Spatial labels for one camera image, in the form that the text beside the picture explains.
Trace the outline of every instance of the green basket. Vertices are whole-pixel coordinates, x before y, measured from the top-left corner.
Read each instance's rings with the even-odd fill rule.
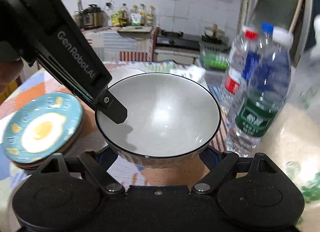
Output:
[[[228,55],[222,53],[228,48],[224,44],[213,44],[199,41],[200,44],[200,62],[205,69],[226,70],[229,67]]]

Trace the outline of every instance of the fried egg design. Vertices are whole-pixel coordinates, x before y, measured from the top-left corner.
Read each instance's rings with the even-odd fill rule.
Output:
[[[29,153],[47,150],[63,133],[64,115],[47,113],[34,119],[25,129],[21,145]]]

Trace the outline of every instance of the white bottle cap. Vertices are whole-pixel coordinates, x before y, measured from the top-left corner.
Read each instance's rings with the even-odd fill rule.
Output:
[[[292,47],[293,34],[283,28],[274,26],[272,41],[286,47],[289,50]]]
[[[255,31],[253,28],[250,28],[248,26],[242,26],[242,32],[245,33],[247,30],[250,30],[250,31]]]
[[[313,21],[313,27],[315,29],[315,33],[316,33],[316,43],[318,44],[318,40],[320,40],[320,15],[317,15],[315,17],[315,20]]]

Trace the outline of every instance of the black bowl rim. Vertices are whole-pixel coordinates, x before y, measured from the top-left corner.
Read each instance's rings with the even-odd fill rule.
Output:
[[[146,75],[146,74],[148,74],[148,75],[151,75],[151,74],[163,74],[163,75],[173,75],[173,76],[176,76],[176,77],[182,77],[182,76],[178,76],[178,75],[174,75],[174,74],[170,74],[170,73],[160,73],[160,72],[159,72],[159,73],[157,73],[157,72],[144,73],[144,74],[138,74],[138,75],[134,75],[134,76],[130,76],[130,77],[136,77],[136,76],[141,76],[141,75]],[[121,82],[121,81],[123,81],[123,80],[126,80],[126,79],[128,79],[128,78],[130,78],[130,77],[126,77],[126,78],[124,78],[124,79],[121,79],[120,81],[114,83],[111,87],[113,87],[113,86],[116,85],[117,83],[119,83],[119,82]],[[189,80],[189,81],[192,81],[192,82],[196,83],[197,85],[199,85],[200,87],[202,87],[206,92],[208,92],[208,93],[211,95],[211,97],[214,99],[214,101],[216,102],[216,104],[217,104],[217,106],[218,106],[218,111],[219,111],[219,123],[218,123],[217,129],[215,130],[215,132],[214,132],[214,134],[212,135],[212,137],[211,137],[207,142],[205,142],[203,145],[201,145],[201,146],[198,147],[197,149],[194,149],[194,150],[192,150],[192,151],[190,151],[190,152],[186,152],[186,153],[184,153],[184,154],[179,154],[179,155],[174,155],[174,156],[166,156],[166,157],[162,156],[162,157],[157,157],[157,156],[147,156],[147,155],[138,154],[138,153],[135,153],[135,152],[132,152],[132,151],[129,151],[129,150],[127,150],[127,149],[122,148],[121,146],[119,146],[119,145],[117,145],[116,143],[114,143],[113,141],[111,141],[111,140],[104,134],[104,132],[102,131],[102,129],[101,129],[100,125],[99,125],[99,122],[98,122],[97,109],[95,109],[94,118],[95,118],[97,127],[98,127],[100,133],[102,134],[102,136],[107,140],[107,142],[111,143],[113,146],[115,146],[115,147],[116,147],[117,149],[119,149],[119,150],[122,150],[122,151],[124,151],[124,152],[126,152],[126,153],[128,153],[128,154],[131,154],[131,155],[134,155],[134,156],[138,156],[138,157],[141,157],[141,158],[151,158],[151,159],[179,158],[179,157],[183,157],[183,156],[189,155],[189,154],[191,154],[191,153],[194,153],[194,152],[196,152],[196,151],[204,148],[205,146],[207,146],[207,145],[209,144],[209,142],[216,136],[216,134],[217,134],[217,132],[219,131],[220,126],[221,126],[221,119],[222,119],[222,117],[221,117],[221,110],[220,110],[219,103],[217,102],[217,100],[215,99],[215,97],[212,95],[212,93],[210,93],[210,91],[207,90],[206,88],[204,88],[202,85],[200,85],[199,83],[197,83],[197,82],[195,82],[195,81],[193,81],[193,80],[191,80],[191,79],[188,79],[188,78],[185,78],[185,77],[182,77],[182,78],[184,78],[184,79],[186,79],[186,80]]]

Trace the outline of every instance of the green bottle label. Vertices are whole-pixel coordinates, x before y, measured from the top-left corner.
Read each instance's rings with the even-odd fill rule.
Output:
[[[264,111],[250,99],[246,99],[236,118],[236,125],[241,131],[253,137],[262,137],[270,127],[277,111]]]

